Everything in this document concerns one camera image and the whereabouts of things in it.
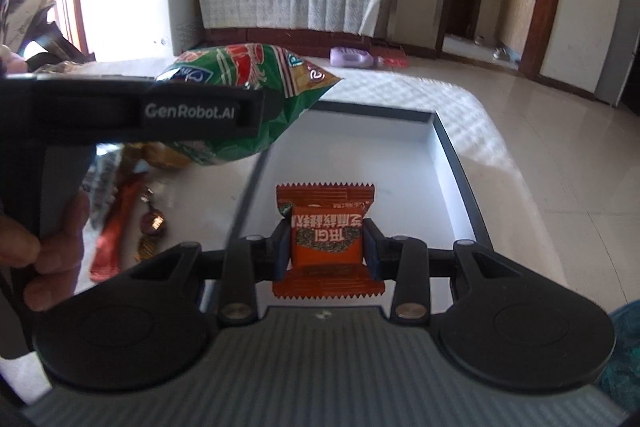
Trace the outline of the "person's left hand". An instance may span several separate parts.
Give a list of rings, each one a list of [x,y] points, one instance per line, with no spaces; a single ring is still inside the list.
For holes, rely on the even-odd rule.
[[[26,306],[32,311],[46,311],[74,295],[84,259],[82,232],[89,210],[89,195],[80,190],[66,208],[62,229],[45,239],[37,239],[23,225],[1,217],[1,264],[13,269],[33,265],[38,273],[24,290]]]

